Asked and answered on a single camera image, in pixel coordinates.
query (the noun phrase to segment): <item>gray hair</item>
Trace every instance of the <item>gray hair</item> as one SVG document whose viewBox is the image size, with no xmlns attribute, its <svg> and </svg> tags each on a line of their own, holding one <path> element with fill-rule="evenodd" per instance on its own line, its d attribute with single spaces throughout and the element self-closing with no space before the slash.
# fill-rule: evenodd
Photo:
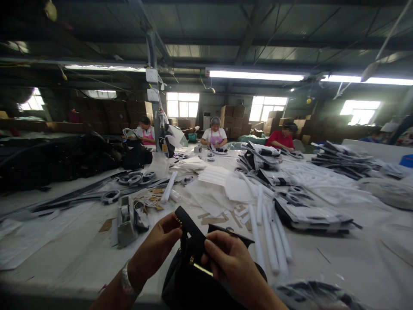
<svg viewBox="0 0 413 310">
<path fill-rule="evenodd" d="M 211 119 L 211 126 L 212 125 L 221 125 L 221 119 L 219 117 L 214 117 Z"/>
</svg>

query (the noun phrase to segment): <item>fluorescent light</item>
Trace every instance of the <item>fluorescent light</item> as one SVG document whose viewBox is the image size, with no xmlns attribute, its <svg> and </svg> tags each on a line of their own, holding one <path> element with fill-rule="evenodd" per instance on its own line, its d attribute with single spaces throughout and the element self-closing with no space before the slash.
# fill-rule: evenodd
<svg viewBox="0 0 413 310">
<path fill-rule="evenodd" d="M 272 80 L 272 81 L 294 81 L 304 79 L 303 75 L 295 74 L 276 74 L 276 73 L 255 73 L 255 72 L 236 72 L 236 71 L 217 71 L 211 70 L 212 78 L 242 78 L 251 80 Z"/>
<path fill-rule="evenodd" d="M 343 83 L 360 83 L 361 77 L 356 76 L 345 76 L 345 75 L 330 75 L 325 76 L 322 82 L 343 82 Z M 367 84 L 386 84 L 386 85 L 407 85 L 412 86 L 413 80 L 405 79 L 391 79 L 391 78 L 382 78 L 382 77 L 371 77 L 364 83 Z"/>
<path fill-rule="evenodd" d="M 133 71 L 145 72 L 145 68 L 121 67 L 121 66 L 104 66 L 104 65 L 66 65 L 66 69 L 73 70 L 102 70 L 102 71 Z"/>
</svg>

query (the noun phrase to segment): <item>blue container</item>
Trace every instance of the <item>blue container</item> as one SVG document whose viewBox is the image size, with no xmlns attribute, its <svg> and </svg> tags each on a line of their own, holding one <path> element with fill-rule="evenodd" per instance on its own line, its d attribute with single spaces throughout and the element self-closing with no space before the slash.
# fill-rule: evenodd
<svg viewBox="0 0 413 310">
<path fill-rule="evenodd" d="M 403 156 L 400 164 L 405 167 L 413 168 L 413 154 Z"/>
</svg>

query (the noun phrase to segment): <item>silver bangle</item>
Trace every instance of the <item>silver bangle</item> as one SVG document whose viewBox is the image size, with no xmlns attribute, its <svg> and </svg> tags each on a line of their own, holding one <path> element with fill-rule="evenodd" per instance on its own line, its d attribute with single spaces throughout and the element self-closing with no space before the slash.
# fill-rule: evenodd
<svg viewBox="0 0 413 310">
<path fill-rule="evenodd" d="M 138 297 L 139 293 L 136 292 L 132 285 L 130 284 L 129 277 L 128 277 L 128 263 L 130 260 L 128 260 L 125 264 L 125 266 L 122 269 L 122 289 L 123 292 L 128 295 L 129 297 Z"/>
</svg>

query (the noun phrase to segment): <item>pink apron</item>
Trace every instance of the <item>pink apron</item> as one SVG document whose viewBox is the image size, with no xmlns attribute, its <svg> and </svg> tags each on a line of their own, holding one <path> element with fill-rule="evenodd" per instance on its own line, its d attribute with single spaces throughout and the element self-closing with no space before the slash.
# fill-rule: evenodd
<svg viewBox="0 0 413 310">
<path fill-rule="evenodd" d="M 146 130 L 142 129 L 142 134 L 143 134 L 144 138 L 148 138 L 148 139 L 151 139 L 151 140 L 155 139 L 154 136 L 152 135 L 152 130 L 151 130 L 151 134 L 149 134 L 148 136 L 145 135 L 145 131 Z M 143 144 L 144 145 L 155 145 L 155 143 L 151 143 L 151 142 L 148 142 L 148 141 L 143 141 Z"/>
<path fill-rule="evenodd" d="M 218 129 L 218 134 L 219 134 L 219 136 L 212 136 L 213 133 L 214 133 L 214 131 L 211 129 L 211 140 L 210 140 L 210 143 L 211 143 L 213 146 L 215 146 L 215 145 L 217 145 L 217 144 L 220 144 L 223 139 L 222 139 L 222 136 L 221 136 L 221 133 L 220 133 L 219 129 Z"/>
</svg>

